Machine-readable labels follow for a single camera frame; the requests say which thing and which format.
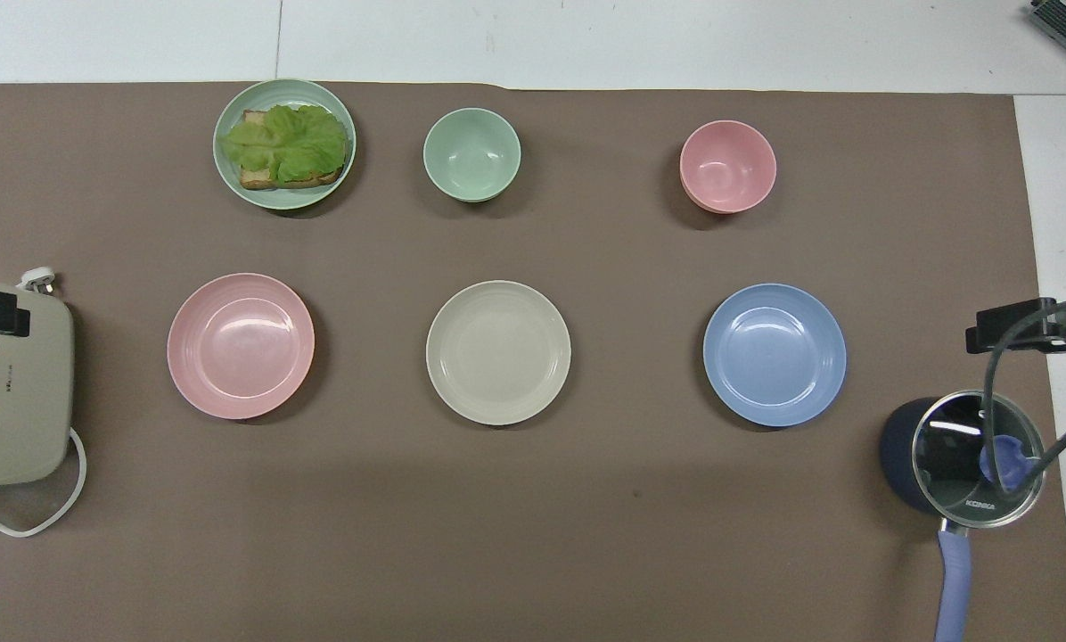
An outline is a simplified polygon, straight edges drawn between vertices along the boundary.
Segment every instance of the slice of bread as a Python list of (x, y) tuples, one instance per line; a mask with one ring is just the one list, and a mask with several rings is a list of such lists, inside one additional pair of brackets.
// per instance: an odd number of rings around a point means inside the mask
[[(263, 125), (264, 113), (268, 112), (244, 110), (244, 122)], [(274, 182), (269, 167), (257, 170), (255, 172), (248, 172), (241, 166), (240, 186), (245, 188), (245, 190), (274, 190), (274, 188), (280, 188), (280, 190), (301, 190), (301, 188), (318, 188), (320, 186), (329, 186), (332, 182), (336, 182), (336, 180), (339, 179), (339, 174), (341, 173), (342, 167), (339, 167), (339, 170), (330, 172), (330, 174), (312, 174), (304, 180)]]

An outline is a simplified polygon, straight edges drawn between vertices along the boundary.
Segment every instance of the toaster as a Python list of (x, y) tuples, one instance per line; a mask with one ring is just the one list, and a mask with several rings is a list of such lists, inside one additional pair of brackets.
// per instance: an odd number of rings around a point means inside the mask
[(62, 463), (74, 404), (74, 319), (52, 296), (53, 272), (0, 284), (0, 485)]

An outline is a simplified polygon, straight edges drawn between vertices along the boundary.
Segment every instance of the green lettuce leaf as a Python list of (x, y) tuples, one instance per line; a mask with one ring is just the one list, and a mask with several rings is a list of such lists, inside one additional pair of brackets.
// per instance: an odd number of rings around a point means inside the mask
[(346, 158), (344, 129), (321, 106), (274, 106), (263, 125), (239, 123), (219, 141), (231, 162), (249, 172), (269, 167), (276, 182), (330, 174)]

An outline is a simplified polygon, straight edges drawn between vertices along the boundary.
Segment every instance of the white table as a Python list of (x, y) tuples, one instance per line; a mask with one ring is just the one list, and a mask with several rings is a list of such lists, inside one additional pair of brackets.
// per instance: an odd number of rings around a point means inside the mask
[(1015, 95), (1039, 290), (1066, 298), (1066, 51), (1023, 1), (0, 3), (0, 82), (275, 77)]

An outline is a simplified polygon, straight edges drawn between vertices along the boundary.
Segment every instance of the pink plate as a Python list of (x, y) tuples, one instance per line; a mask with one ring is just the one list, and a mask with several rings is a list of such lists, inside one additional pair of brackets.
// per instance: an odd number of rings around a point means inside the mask
[(167, 341), (180, 395), (224, 419), (258, 417), (287, 401), (313, 352), (316, 330), (300, 295), (249, 273), (221, 276), (192, 293)]
[(777, 170), (775, 151), (764, 135), (737, 121), (716, 121), (696, 129), (679, 156), (683, 191), (697, 206), (716, 214), (762, 203)]

